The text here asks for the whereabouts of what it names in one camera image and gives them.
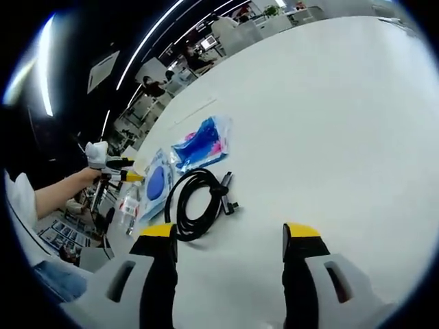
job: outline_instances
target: plastic packaging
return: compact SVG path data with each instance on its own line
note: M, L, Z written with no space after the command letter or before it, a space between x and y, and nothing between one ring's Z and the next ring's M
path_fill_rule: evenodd
M183 175L194 168L207 167L228 154L228 133L232 120L225 116L212 116L201 123L197 132L171 146L171 162Z
M145 185L141 196L140 223L149 221L164 209L174 183L173 178L172 167L166 153L159 149L146 169Z
M140 201L139 185L133 184L126 192L119 207L116 209L113 221L121 226L127 235L131 235L136 223L136 218L139 215Z

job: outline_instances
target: person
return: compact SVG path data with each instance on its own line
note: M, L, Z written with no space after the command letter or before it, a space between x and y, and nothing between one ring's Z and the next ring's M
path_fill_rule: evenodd
M162 89L161 86L164 86L166 82L158 82L154 81L151 77L147 75L143 77L143 91L147 96L157 98L157 100L163 104L165 107L171 102L171 95L166 92L166 90Z
M189 45L185 46L183 49L183 56L186 58L187 66L192 71L201 71L205 69L210 69L213 67L212 60L202 60L200 56L193 50L193 48Z
M250 19L248 18L247 15L243 14L241 17L239 17L239 24L244 24L247 23Z
M64 262L74 264L75 266L80 266L80 256L78 256L75 251L68 248L66 245L61 246L59 255Z
M221 35L233 31L239 24L230 17L221 17L213 13L211 15L213 23L211 26L213 36L218 39Z
M184 88L189 85L189 81L181 77L179 73L175 73L171 70L166 71L165 77L167 81L174 82L176 84L179 84L180 87Z
M33 226L37 220L46 217L75 194L91 186L100 175L100 171L85 168L55 184L34 191L24 173L13 182L8 172L4 171L6 204L16 235L29 265L54 302L71 302L80 297L92 273L63 261L45 245Z

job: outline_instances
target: human arm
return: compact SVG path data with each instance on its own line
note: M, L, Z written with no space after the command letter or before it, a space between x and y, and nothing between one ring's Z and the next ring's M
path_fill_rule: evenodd
M237 27L239 25L239 23L237 21L235 21L234 19L232 19L231 17L226 17L226 19L228 19L228 21L230 22L230 24L233 27Z
M45 188L35 191L35 207L37 218L43 218L65 205L67 200L86 187L101 175L98 170L85 168L69 177Z

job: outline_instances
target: computer monitor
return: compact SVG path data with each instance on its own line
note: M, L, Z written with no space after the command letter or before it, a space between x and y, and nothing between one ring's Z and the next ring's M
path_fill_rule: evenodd
M209 50L210 48L214 47L218 42L213 36L208 36L201 42L201 47L204 48L205 51Z

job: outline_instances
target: hand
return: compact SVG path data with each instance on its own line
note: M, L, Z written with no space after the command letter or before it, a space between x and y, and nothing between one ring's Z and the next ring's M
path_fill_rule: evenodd
M78 177L86 187L93 185L94 180L100 177L101 174L100 170L94 170L88 167L77 173Z

